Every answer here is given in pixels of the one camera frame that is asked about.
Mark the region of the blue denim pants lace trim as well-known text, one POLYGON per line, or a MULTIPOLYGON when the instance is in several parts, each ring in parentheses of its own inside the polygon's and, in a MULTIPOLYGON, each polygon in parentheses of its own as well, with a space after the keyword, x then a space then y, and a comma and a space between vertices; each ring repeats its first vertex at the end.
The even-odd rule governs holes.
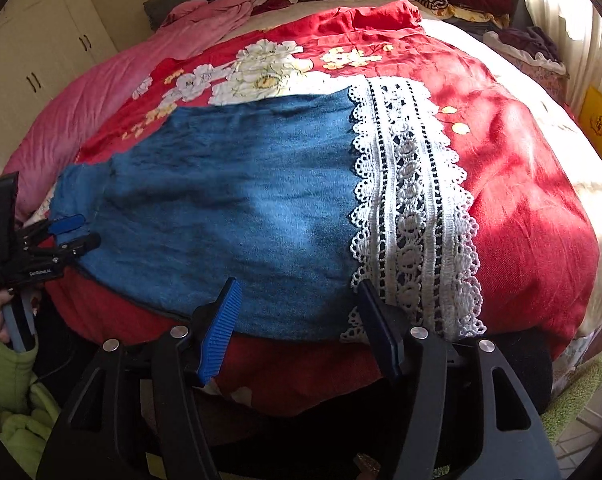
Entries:
POLYGON ((100 246, 80 270, 151 310, 188 314, 236 278, 239 333, 360 341, 370 281, 458 340, 485 330, 466 177, 424 84, 353 76, 181 107, 130 150, 62 171, 50 215, 81 216, 100 246))

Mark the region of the pink velvet quilt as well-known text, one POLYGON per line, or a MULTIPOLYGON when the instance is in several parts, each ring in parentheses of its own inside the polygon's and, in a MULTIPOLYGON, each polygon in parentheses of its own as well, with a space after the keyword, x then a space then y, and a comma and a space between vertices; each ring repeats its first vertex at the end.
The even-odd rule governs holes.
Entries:
POLYGON ((119 52, 80 76, 34 121, 4 174, 19 174, 16 220, 24 222, 44 202, 58 175, 83 143, 129 99, 165 58, 190 58, 243 25, 253 0, 189 0, 147 40, 119 52))

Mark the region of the red floral bed cover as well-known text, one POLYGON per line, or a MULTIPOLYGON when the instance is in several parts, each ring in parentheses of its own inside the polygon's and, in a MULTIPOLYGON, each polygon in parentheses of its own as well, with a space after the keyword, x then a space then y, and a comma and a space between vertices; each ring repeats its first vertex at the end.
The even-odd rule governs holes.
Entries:
MULTIPOLYGON (((537 363, 549 364, 581 324, 599 249, 587 214, 529 108, 476 58, 419 26, 363 32, 354 39, 277 40, 241 36, 184 61, 161 62, 72 164, 97 164, 156 132, 181 107, 240 104, 292 94, 334 92, 353 76, 421 82, 467 174, 473 243, 480 259, 479 335, 535 328, 537 363)), ((135 304, 78 265, 48 286, 55 307, 88 340, 139 344, 188 315, 135 304)), ((260 410, 291 415, 374 382, 377 366, 360 341, 282 340, 236 330, 219 380, 229 396, 249 396, 260 410)))

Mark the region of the cream wardrobe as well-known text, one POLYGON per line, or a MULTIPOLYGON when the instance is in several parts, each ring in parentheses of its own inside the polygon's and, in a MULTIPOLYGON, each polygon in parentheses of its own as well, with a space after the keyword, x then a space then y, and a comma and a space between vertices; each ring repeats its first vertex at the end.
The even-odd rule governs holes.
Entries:
POLYGON ((8 0, 0 12, 0 170, 44 107, 117 53, 92 0, 8 0))

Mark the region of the yellow box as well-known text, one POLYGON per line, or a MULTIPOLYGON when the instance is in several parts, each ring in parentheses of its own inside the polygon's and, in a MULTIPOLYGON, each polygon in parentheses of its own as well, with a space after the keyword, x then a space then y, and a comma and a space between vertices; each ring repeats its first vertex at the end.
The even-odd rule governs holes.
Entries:
POLYGON ((594 87, 586 91, 578 124, 602 159, 602 93, 594 87))

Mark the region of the beige bed sheet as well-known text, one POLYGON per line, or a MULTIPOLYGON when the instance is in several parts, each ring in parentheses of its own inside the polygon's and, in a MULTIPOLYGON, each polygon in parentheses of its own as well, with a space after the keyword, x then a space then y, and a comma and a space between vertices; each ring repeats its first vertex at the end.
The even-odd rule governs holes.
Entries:
POLYGON ((241 36, 277 40, 354 39, 363 32, 389 32, 423 26, 440 18, 409 0, 322 0, 300 2, 248 18, 217 44, 241 36))

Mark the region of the dark red pillow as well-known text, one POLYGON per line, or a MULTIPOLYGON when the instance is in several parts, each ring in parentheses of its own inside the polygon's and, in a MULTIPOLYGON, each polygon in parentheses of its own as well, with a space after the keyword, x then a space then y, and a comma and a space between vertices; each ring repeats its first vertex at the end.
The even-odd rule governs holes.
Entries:
POLYGON ((298 1, 299 0, 254 0, 251 15, 256 16, 266 12, 286 9, 288 6, 293 6, 298 1))

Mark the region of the floral fabric laundry basket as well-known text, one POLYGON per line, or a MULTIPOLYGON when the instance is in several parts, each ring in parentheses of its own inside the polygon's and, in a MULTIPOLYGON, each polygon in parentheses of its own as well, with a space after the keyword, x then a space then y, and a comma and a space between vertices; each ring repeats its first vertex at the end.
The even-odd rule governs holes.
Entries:
POLYGON ((537 82, 559 105, 566 104, 568 71, 558 47, 540 27, 486 32, 483 43, 537 82))

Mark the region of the cream curtain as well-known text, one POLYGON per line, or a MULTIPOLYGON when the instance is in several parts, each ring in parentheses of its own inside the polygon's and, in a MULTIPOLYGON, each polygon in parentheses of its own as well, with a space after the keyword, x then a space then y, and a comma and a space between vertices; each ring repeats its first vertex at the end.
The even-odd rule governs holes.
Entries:
POLYGON ((569 75, 566 102, 574 113, 593 87, 602 93, 602 16, 593 0, 524 0, 534 25, 559 50, 569 75))

